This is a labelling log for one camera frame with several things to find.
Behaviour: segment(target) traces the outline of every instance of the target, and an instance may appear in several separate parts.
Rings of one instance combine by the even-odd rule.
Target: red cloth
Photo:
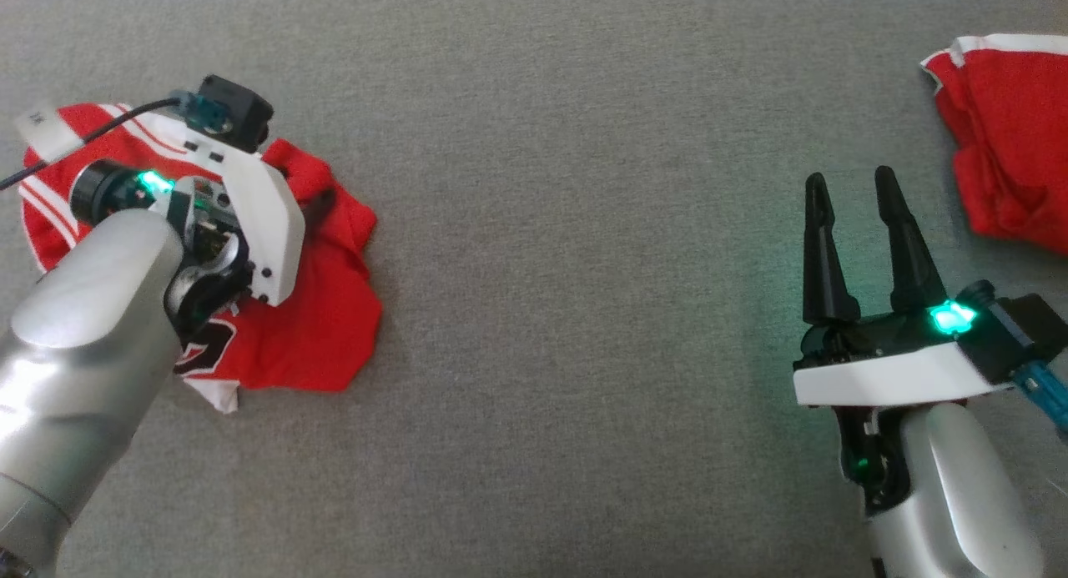
[[[84,135],[125,110],[87,104],[61,109],[60,115]],[[202,175],[218,181],[184,159],[186,151],[175,140],[180,130],[174,120],[143,115],[25,181],[19,186],[22,218],[42,269],[54,267],[89,233],[89,225],[78,224],[66,201],[78,172],[92,160],[110,158],[152,168],[171,179]],[[27,151],[27,167],[37,160],[32,150]],[[300,204],[333,189],[334,207],[304,241],[293,295],[278,308],[245,297],[236,315],[220,313],[187,347],[176,373],[238,380],[248,388],[342,390],[371,357],[381,315],[362,257],[375,214],[337,185],[324,160],[289,142],[276,141],[263,160],[288,176]]]
[[[964,36],[922,65],[972,229],[1068,254],[1068,37]]]

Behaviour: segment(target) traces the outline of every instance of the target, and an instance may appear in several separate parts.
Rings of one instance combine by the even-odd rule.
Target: white cable label
[[[18,130],[34,153],[47,163],[53,163],[81,149],[81,137],[63,121],[48,103],[38,103],[15,119]]]

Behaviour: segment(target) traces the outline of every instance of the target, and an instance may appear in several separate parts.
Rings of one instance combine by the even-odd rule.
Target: green led light
[[[145,188],[153,192],[170,192],[174,190],[174,183],[167,179],[154,171],[141,172],[137,178]]]
[[[934,327],[945,334],[959,334],[972,329],[972,319],[977,315],[957,301],[947,300],[928,310],[934,319]]]

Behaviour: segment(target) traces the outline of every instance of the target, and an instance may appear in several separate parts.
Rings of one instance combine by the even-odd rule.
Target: black cable
[[[126,111],[122,115],[119,115],[117,118],[111,120],[110,122],[104,124],[103,126],[99,126],[98,128],[85,135],[81,139],[82,145],[89,144],[90,142],[96,140],[96,138],[100,138],[101,136],[104,136],[104,134],[108,134],[109,131],[115,129],[116,127],[132,120],[134,118],[137,118],[142,113],[147,113],[148,111],[155,111],[156,109],[162,109],[164,107],[175,107],[179,103],[182,103],[182,99],[179,98],[164,98],[162,100],[156,100],[155,103],[148,103],[140,107],[135,107],[134,109]],[[26,179],[27,177],[30,177],[31,175],[37,173],[38,171],[47,167],[48,163],[42,160],[37,161],[37,163],[34,165],[33,167],[26,168],[21,171],[17,171],[11,174],[10,176],[0,181],[0,190],[6,190],[7,188],[15,186],[19,182]]]

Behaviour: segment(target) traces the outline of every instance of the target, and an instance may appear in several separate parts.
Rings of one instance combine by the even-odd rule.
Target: gray fabric surface
[[[380,217],[354,386],[222,417],[170,385],[64,575],[865,575],[832,416],[792,401],[803,179],[866,310],[885,163],[951,290],[1068,312],[1063,259],[969,233],[916,65],[1066,31],[1065,1],[0,0],[0,114],[218,73]],[[7,192],[4,315],[36,274],[18,217]],[[1018,396],[975,409],[1065,576],[1065,449]]]

